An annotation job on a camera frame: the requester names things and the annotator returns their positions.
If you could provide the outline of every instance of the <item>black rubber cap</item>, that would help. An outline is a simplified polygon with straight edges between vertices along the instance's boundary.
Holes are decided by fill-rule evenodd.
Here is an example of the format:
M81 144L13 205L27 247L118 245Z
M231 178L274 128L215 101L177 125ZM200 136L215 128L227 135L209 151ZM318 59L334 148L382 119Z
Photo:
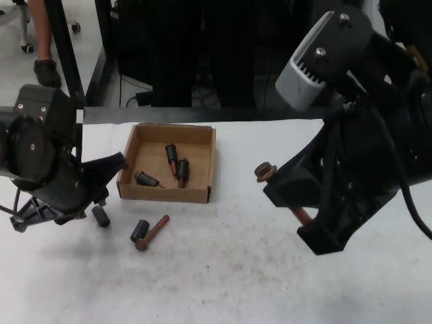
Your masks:
M177 147L174 144L168 144L165 146L165 150L167 151L168 163L171 164L172 161L177 162Z
M189 178L189 161L185 157L178 161L177 179L180 178Z
M94 206L92 208L92 213L100 227L108 227L109 224L111 224L111 221L109 220L108 215L103 210L102 206Z
M133 243L136 243L137 239L144 238L147 234L147 231L149 230L149 227L150 224L148 221L141 219L138 224L136 224L136 227L130 236L130 240L133 241Z
M145 174L142 171L135 175L135 179L136 182L138 182L141 186L156 187L159 185L159 180L152 178L151 176Z

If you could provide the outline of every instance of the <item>black metal frame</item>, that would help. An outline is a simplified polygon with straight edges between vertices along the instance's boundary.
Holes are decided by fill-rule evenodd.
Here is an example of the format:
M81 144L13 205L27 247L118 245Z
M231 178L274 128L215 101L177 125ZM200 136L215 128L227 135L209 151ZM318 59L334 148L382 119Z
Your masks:
M97 106L103 98L103 91L111 68L115 61L111 42L111 2L94 0L101 29L102 48L86 93L82 87L80 72L76 63L75 52L69 34L68 24L61 0L45 0L48 19L53 31L54 41L59 53L61 67L65 76L70 96L85 98L86 106Z

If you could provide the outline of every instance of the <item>chair wheel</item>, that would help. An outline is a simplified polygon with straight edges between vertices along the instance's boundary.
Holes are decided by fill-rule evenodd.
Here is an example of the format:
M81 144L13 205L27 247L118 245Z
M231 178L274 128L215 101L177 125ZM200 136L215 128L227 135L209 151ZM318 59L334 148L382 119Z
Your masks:
M96 205L92 208L92 213L94 218L97 220L99 227L108 227L111 224L111 221L108 218L108 215L103 210L102 206Z
M25 53L33 53L34 52L34 47L31 44L27 44L25 46L21 46L21 49L23 50L23 52Z
M80 23L77 23L76 25L72 25L72 32L75 34L81 32L81 25Z

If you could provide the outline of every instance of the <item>copper pin with black cap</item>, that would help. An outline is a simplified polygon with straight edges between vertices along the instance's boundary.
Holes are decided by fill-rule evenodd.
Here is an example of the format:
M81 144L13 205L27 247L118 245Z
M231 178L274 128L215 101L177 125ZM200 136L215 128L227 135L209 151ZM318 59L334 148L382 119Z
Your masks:
M162 227L167 225L169 221L169 216L165 215L162 219L151 229L151 231L144 238L137 238L135 242L135 247L139 251L145 251L149 248L149 244L153 238L162 230Z
M152 178L148 174L145 174L143 171L139 171L135 174L135 180L141 186L165 189L164 186L161 186L159 184L159 180Z
M165 150L167 151L168 163L171 165L171 170L173 172L173 176L177 175L177 147L174 144L168 144L165 146Z
M189 179L189 160L185 157L178 161L177 179L178 188L184 189Z
M277 167L270 164L270 162L264 162L255 169L255 175L257 182L271 182L275 176ZM292 213L302 225L307 225L312 221L312 217L302 208L291 209Z

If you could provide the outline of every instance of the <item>bolt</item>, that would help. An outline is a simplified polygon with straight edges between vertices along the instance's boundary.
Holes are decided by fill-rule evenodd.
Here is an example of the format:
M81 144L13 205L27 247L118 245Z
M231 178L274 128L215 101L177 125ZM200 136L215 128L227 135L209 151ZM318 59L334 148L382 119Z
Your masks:
M312 221L312 217L303 208L291 209L291 211L303 226L308 225Z
M275 175L276 171L276 165L272 165L270 162L264 162L255 169L256 181L268 182Z
M155 178L152 178L148 174L145 174L143 171L137 172L135 174L135 179L136 179L136 182L138 184L140 184L141 186L156 187L156 188L165 189L164 186L161 186L159 184L159 180L156 180Z
M327 55L327 51L323 49L322 47L318 47L315 51L315 58L316 59L322 59L324 56Z
M153 238L159 233L163 226L165 226L169 221L169 216L165 215L162 219L156 224L154 228L144 237L137 238L135 247L138 251L145 251L149 248L149 244Z
M186 187L186 181L189 179L189 160L183 158L178 161L177 180L178 188L184 189Z
M177 175L177 147L174 144L168 144L165 146L165 150L167 151L168 163L171 165L171 170L173 172L173 176Z
M339 22L341 24L347 24L350 22L350 20L351 20L350 16L347 15L346 13L343 13L339 16Z

